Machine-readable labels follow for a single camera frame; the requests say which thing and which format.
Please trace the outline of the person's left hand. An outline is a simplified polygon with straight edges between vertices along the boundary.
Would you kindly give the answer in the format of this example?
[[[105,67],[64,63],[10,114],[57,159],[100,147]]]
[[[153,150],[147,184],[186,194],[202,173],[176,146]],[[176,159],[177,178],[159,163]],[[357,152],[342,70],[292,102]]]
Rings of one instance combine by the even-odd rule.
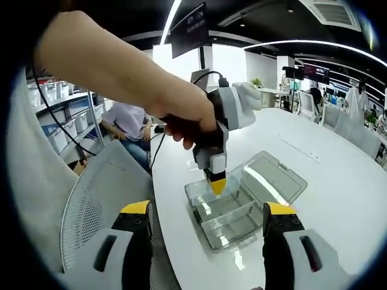
[[[213,104],[204,91],[179,78],[168,80],[146,110],[157,118],[174,115],[192,121],[202,132],[217,129]]]

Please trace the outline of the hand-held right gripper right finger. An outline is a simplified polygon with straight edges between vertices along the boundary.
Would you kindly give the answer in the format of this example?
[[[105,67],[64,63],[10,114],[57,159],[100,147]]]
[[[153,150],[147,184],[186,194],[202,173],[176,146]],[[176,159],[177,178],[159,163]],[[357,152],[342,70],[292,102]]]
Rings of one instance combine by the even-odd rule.
[[[306,230],[293,208],[266,202],[262,233],[265,289],[348,287],[336,250],[314,230]]]

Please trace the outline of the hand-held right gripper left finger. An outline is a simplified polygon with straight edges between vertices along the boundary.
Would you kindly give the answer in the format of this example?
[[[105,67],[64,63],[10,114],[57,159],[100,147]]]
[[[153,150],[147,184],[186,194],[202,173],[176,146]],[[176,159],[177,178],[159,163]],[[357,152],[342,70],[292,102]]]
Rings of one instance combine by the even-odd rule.
[[[59,274],[65,289],[149,289],[152,263],[151,202],[125,206],[112,228],[99,230]]]

